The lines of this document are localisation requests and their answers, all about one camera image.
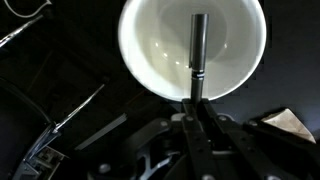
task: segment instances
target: white bowl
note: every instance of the white bowl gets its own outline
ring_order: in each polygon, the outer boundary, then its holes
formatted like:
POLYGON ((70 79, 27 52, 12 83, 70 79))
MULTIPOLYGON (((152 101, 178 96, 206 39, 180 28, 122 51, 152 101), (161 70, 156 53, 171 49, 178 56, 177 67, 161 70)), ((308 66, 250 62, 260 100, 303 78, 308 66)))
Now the white bowl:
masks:
POLYGON ((257 0, 128 0, 119 22, 119 44, 133 76, 150 91, 190 98, 191 15, 209 14, 203 98, 239 87, 264 51, 266 25, 257 0))

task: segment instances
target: metal cylinder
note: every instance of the metal cylinder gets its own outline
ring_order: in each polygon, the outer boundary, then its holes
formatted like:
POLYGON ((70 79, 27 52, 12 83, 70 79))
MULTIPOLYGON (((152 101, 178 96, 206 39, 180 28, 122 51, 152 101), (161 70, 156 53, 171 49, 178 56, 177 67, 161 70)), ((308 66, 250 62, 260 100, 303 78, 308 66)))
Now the metal cylinder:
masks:
POLYGON ((197 105, 202 98, 209 14, 192 15, 190 63, 192 68, 191 102, 197 105))

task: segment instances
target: metal bar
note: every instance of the metal bar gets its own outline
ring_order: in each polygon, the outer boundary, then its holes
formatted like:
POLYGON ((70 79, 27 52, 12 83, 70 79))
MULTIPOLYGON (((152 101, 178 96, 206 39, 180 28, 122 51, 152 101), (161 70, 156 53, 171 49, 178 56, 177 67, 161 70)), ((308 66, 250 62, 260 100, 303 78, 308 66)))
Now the metal bar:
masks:
POLYGON ((83 141, 74 150, 82 150, 82 149, 84 149, 85 147, 89 146, 90 144, 92 144, 93 142, 95 142, 96 140, 98 140, 99 138, 101 138, 102 136, 104 136, 105 134, 107 134, 108 132, 113 130, 114 128, 118 127, 120 124, 122 124, 126 120, 127 120, 127 115, 126 114, 122 114, 120 117, 118 117, 117 119, 115 119, 114 121, 109 123, 107 126, 102 128, 100 131, 98 131, 97 133, 93 134, 91 137, 89 137, 85 141, 83 141))
POLYGON ((78 112, 84 108, 91 100, 94 98, 101 89, 105 86, 102 84, 86 101, 84 101, 79 107, 77 107, 72 113, 70 113, 61 123, 58 123, 56 128, 53 130, 53 133, 57 133, 60 128, 62 128, 71 118, 73 118, 78 112))
POLYGON ((38 20, 42 19, 44 16, 43 15, 39 15, 36 18, 32 19, 31 21, 28 21, 27 23, 25 23, 24 25, 22 25, 21 27, 19 27, 18 29, 14 30, 13 32, 11 32, 10 34, 8 34, 7 36, 5 36, 4 38, 2 38, 0 40, 0 48, 2 46, 4 46, 5 44, 7 44, 10 40, 12 40, 13 38, 15 38, 17 35, 19 35, 21 32, 23 32, 25 29, 27 29, 28 27, 30 27, 32 24, 34 24, 35 22, 37 22, 38 20))
POLYGON ((201 101, 204 80, 209 14, 192 15, 190 62, 192 66, 191 101, 201 101))

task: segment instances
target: silver bolt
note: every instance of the silver bolt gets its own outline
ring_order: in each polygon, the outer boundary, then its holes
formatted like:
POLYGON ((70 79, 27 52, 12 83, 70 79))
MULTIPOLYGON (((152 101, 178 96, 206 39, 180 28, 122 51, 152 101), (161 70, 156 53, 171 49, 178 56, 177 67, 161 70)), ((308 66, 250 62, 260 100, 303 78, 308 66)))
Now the silver bolt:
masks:
POLYGON ((168 123, 166 121, 161 121, 161 126, 168 126, 168 123))
POLYGON ((205 174, 202 176, 202 180, 214 180, 214 177, 210 174, 205 174))
POLYGON ((249 124, 250 124, 251 126, 258 126, 258 124, 257 124, 255 121, 249 121, 249 124))
POLYGON ((101 164, 99 166, 99 173, 105 174, 111 170, 111 167, 109 164, 101 164))
POLYGON ((267 179, 266 180, 281 180, 279 177, 277 176, 267 176, 267 179))
POLYGON ((219 119, 220 119, 221 121, 227 120, 227 118, 226 118, 225 116, 219 116, 219 119))
POLYGON ((186 119, 187 119, 187 121, 193 121, 193 117, 191 117, 191 116, 187 116, 186 119))

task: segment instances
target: cable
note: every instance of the cable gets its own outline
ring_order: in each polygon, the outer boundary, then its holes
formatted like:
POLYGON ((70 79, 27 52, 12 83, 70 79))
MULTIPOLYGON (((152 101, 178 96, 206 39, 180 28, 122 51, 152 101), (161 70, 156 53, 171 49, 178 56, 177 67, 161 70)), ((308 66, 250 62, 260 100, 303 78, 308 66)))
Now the cable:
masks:
POLYGON ((8 3, 8 0, 4 0, 4 3, 7 5, 8 9, 9 9, 13 14, 15 14, 16 16, 21 17, 21 18, 31 18, 31 17, 37 15, 37 14, 41 11, 41 9, 43 9, 45 6, 47 6, 47 5, 52 5, 52 2, 51 2, 50 0, 46 0, 46 2, 45 2, 44 4, 42 4, 34 13, 32 13, 32 14, 30 14, 30 15, 21 15, 21 14, 18 14, 17 12, 15 12, 15 11, 11 8, 11 6, 10 6, 9 3, 8 3))

